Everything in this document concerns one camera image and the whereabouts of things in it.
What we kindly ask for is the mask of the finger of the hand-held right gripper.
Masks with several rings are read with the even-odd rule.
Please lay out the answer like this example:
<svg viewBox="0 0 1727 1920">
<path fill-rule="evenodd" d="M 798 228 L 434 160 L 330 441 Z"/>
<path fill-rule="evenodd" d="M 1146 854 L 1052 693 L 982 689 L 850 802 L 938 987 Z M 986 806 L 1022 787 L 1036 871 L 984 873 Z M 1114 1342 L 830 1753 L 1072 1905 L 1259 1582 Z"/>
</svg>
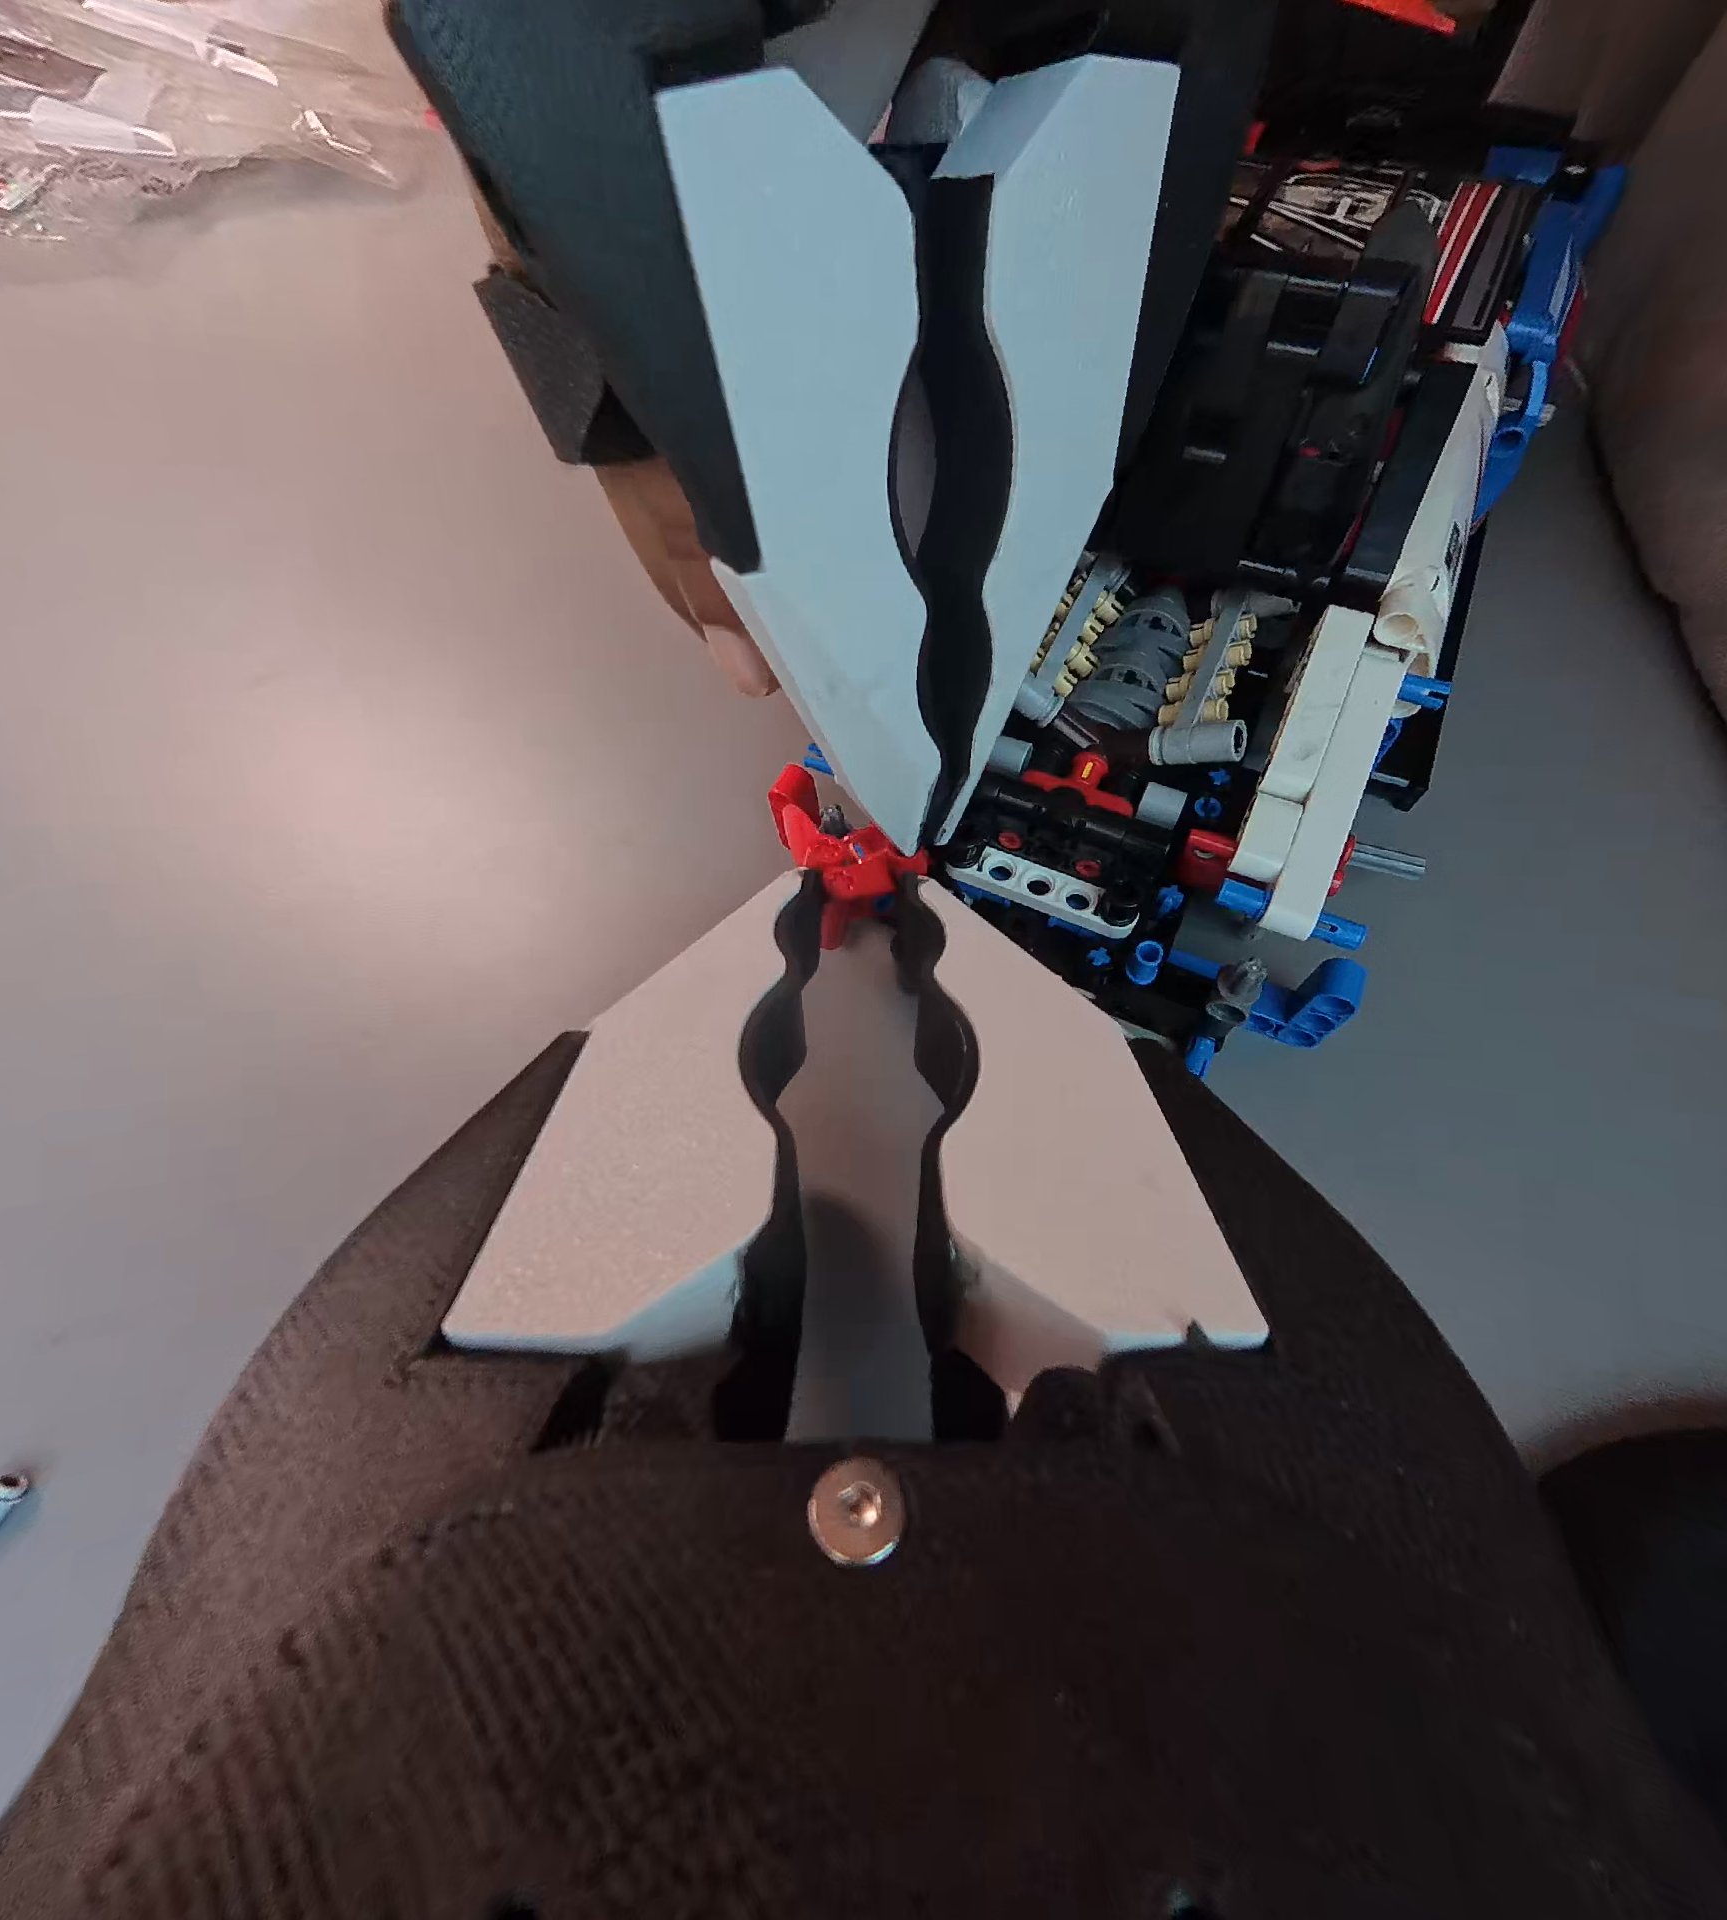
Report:
<svg viewBox="0 0 1727 1920">
<path fill-rule="evenodd" d="M 1086 54 L 988 87 L 940 175 L 992 188 L 982 319 L 1012 482 L 982 580 L 990 685 L 938 836 L 958 827 L 1112 490 L 1180 68 Z"/>
<path fill-rule="evenodd" d="M 918 543 L 898 491 L 918 218 L 794 68 L 666 87 L 656 118 L 758 542 L 714 569 L 836 778 L 920 850 L 968 741 L 972 576 L 956 447 L 930 459 Z"/>
</svg>

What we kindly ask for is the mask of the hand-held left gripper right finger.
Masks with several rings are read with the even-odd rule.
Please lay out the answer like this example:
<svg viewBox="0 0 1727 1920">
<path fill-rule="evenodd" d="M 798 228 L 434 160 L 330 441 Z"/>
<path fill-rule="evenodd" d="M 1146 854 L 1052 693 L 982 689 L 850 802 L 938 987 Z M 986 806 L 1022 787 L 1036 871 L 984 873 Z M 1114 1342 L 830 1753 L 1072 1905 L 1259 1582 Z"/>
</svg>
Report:
<svg viewBox="0 0 1727 1920">
<path fill-rule="evenodd" d="M 934 879 L 894 956 L 940 1101 L 914 1257 L 936 1414 L 1004 1414 L 1052 1369 L 1269 1327 L 1120 1026 Z"/>
</svg>

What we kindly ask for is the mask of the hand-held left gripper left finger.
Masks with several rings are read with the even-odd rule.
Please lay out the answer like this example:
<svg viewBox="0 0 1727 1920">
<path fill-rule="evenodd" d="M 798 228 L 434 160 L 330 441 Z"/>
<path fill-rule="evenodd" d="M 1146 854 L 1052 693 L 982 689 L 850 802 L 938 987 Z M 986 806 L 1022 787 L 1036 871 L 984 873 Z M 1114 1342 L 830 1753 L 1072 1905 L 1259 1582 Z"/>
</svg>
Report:
<svg viewBox="0 0 1727 1920">
<path fill-rule="evenodd" d="M 794 1355 L 806 1235 L 780 1096 L 822 910 L 784 873 L 592 1022 L 446 1313 L 452 1346 Z"/>
</svg>

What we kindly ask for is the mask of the beige sofa cushion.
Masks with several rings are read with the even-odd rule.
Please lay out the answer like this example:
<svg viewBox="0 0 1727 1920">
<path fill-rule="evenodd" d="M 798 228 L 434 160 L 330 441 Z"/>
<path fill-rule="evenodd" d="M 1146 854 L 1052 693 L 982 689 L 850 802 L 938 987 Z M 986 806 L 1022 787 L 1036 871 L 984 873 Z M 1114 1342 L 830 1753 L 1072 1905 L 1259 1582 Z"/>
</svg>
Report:
<svg viewBox="0 0 1727 1920">
<path fill-rule="evenodd" d="M 1575 357 L 1643 576 L 1727 724 L 1727 1 L 1533 3 L 1495 95 L 1627 167 Z"/>
</svg>

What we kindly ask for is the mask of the person's right hand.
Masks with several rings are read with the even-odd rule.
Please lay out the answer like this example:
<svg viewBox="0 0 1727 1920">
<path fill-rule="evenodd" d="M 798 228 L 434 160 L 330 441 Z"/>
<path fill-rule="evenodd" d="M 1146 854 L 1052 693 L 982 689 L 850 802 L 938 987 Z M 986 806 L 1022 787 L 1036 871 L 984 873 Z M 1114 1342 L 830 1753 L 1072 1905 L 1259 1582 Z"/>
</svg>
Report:
<svg viewBox="0 0 1727 1920">
<path fill-rule="evenodd" d="M 700 537 L 692 506 L 666 459 L 600 466 L 596 479 L 660 597 L 716 668 L 748 698 L 780 682 L 744 627 Z"/>
</svg>

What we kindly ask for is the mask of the brick race car model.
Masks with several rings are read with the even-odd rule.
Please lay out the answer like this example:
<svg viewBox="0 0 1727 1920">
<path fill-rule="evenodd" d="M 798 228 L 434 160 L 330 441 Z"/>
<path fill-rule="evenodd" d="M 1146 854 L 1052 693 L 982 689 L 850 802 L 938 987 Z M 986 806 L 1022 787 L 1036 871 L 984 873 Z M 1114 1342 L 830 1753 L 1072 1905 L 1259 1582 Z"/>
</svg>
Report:
<svg viewBox="0 0 1727 1920">
<path fill-rule="evenodd" d="M 1549 420 L 1623 170 L 1551 108 L 1307 85 L 1255 123 L 1154 422 L 932 860 L 1204 1076 L 1355 1016 L 1337 891 L 1421 873 L 1485 519 Z"/>
</svg>

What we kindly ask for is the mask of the small red brick piece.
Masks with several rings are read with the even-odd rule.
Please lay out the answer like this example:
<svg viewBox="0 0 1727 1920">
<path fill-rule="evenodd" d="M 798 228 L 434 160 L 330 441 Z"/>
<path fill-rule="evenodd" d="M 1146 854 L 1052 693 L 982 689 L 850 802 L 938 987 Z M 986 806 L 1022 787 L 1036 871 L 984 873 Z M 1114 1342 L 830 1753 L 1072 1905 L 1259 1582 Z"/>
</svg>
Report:
<svg viewBox="0 0 1727 1920">
<path fill-rule="evenodd" d="M 822 806 L 812 770 L 802 763 L 780 771 L 770 806 L 794 867 L 816 876 L 824 887 L 820 939 L 826 951 L 844 948 L 860 918 L 884 916 L 904 878 L 930 871 L 926 850 L 900 851 L 882 827 L 854 827 L 838 806 Z"/>
</svg>

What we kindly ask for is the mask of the clear plastic bags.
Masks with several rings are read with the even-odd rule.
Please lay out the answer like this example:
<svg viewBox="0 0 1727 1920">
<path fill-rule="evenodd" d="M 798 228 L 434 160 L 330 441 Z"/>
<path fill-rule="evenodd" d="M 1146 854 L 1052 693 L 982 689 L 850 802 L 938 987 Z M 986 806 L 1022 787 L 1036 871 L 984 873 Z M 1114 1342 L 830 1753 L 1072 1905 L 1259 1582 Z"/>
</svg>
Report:
<svg viewBox="0 0 1727 1920">
<path fill-rule="evenodd" d="M 0 1 L 0 236 L 126 223 L 206 175 L 400 185 L 436 120 L 370 1 Z"/>
</svg>

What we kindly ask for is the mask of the dark cloth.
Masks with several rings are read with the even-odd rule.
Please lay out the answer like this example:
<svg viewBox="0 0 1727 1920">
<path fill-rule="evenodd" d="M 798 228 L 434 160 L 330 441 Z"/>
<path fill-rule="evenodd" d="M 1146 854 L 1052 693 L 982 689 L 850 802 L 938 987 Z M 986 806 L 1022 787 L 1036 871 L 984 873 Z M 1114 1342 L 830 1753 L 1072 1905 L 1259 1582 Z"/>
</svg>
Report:
<svg viewBox="0 0 1727 1920">
<path fill-rule="evenodd" d="M 1541 1498 L 1667 1763 L 1727 1847 L 1727 1427 L 1583 1452 Z"/>
</svg>

